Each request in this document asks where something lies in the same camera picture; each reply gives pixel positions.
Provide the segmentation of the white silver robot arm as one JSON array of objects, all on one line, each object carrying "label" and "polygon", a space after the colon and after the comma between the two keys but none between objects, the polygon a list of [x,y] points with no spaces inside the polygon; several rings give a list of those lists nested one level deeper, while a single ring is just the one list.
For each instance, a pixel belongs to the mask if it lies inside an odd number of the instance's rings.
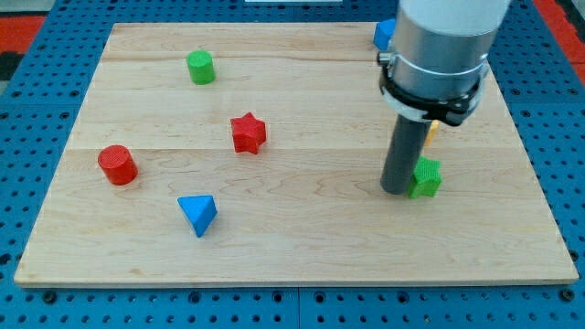
[{"label": "white silver robot arm", "polygon": [[400,89],[450,100],[480,79],[510,0],[399,0],[396,26],[378,64]]}]

